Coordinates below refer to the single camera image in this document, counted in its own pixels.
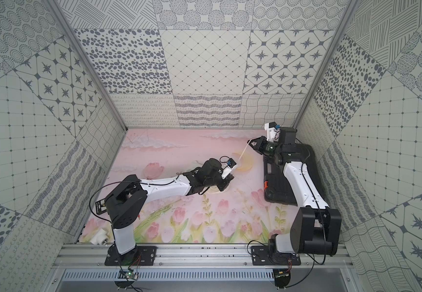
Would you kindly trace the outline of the white bag drawstring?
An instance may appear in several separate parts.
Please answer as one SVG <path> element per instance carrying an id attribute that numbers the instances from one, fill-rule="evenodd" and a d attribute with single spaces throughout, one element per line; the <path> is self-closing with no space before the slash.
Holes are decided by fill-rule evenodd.
<path id="1" fill-rule="evenodd" d="M 231 156 L 231 158 L 234 158 L 234 160 L 237 162 L 238 171 L 246 172 L 251 170 L 253 166 L 253 160 L 251 155 L 248 153 L 248 147 L 248 144 L 246 144 L 242 150 L 239 152 L 234 152 Z"/>

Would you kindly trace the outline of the cream cloth soil bag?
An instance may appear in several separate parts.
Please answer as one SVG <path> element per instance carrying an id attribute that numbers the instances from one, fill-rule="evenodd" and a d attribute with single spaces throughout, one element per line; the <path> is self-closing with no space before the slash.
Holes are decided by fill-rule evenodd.
<path id="1" fill-rule="evenodd" d="M 215 193 L 223 193 L 223 191 L 219 190 L 217 186 L 212 186 L 209 188 L 209 190 L 206 193 L 215 194 Z"/>

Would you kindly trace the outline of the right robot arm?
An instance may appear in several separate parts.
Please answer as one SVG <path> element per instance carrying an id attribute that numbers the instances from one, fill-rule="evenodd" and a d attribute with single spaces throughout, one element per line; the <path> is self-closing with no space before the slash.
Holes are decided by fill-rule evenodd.
<path id="1" fill-rule="evenodd" d="M 270 249 L 280 254 L 304 253 L 333 256 L 338 250 L 342 217 L 318 190 L 319 174 L 313 149 L 297 139 L 294 128 L 275 122 L 265 124 L 266 136 L 248 143 L 271 167 L 273 178 L 265 181 L 271 203 L 281 203 L 287 191 L 298 211 L 286 234 L 273 235 Z"/>

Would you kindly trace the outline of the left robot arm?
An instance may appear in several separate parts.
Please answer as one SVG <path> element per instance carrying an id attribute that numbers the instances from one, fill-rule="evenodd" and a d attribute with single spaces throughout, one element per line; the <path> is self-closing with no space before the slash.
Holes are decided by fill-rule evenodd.
<path id="1" fill-rule="evenodd" d="M 222 192 L 234 179 L 231 173 L 236 167 L 232 158 L 223 163 L 211 158 L 201 167 L 172 178 L 142 180 L 136 175 L 127 176 L 105 198 L 118 254 L 123 256 L 136 249 L 133 224 L 145 203 L 168 197 L 202 195 L 214 186 Z"/>

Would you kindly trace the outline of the white plastic pipe fitting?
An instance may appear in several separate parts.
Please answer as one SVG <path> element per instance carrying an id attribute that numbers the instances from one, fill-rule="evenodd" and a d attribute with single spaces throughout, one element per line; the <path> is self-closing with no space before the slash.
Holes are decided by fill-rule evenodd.
<path id="1" fill-rule="evenodd" d="M 93 245 L 106 245 L 109 243 L 109 237 L 106 230 L 103 228 L 99 229 L 89 241 Z"/>

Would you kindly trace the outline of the small circuit board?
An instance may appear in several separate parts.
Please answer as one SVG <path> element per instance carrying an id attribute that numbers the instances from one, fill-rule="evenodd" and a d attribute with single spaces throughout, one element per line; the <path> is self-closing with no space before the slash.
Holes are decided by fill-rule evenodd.
<path id="1" fill-rule="evenodd" d="M 119 271 L 119 278 L 124 279 L 126 281 L 135 282 L 138 280 L 139 275 L 134 272 L 133 270 L 120 270 Z"/>

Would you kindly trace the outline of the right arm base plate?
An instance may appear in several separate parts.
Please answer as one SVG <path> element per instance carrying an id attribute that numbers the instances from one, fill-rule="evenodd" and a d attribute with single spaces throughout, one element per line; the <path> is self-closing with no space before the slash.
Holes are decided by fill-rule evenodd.
<path id="1" fill-rule="evenodd" d="M 253 245 L 249 247 L 253 266 L 294 266 L 301 265 L 301 259 L 293 253 L 279 253 L 270 251 L 267 246 Z"/>

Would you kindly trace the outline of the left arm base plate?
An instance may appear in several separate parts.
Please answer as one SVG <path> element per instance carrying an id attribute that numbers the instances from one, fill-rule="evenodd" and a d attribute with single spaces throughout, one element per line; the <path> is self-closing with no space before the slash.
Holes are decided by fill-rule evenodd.
<path id="1" fill-rule="evenodd" d="M 153 266 L 156 258 L 156 246 L 137 246 L 121 255 L 115 244 L 109 247 L 105 266 Z"/>

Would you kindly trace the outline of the aluminium mounting rail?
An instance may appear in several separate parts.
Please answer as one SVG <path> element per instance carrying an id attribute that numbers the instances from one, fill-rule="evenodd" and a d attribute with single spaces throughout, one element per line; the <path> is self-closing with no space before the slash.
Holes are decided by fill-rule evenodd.
<path id="1" fill-rule="evenodd" d="M 259 259 L 251 250 L 263 252 L 266 248 L 256 243 L 247 244 L 140 244 L 139 255 L 122 267 L 146 268 L 244 268 L 256 267 L 261 262 L 272 267 L 275 260 Z M 115 263 L 108 255 L 108 246 L 64 245 L 56 257 L 57 268 L 106 268 L 105 262 Z"/>

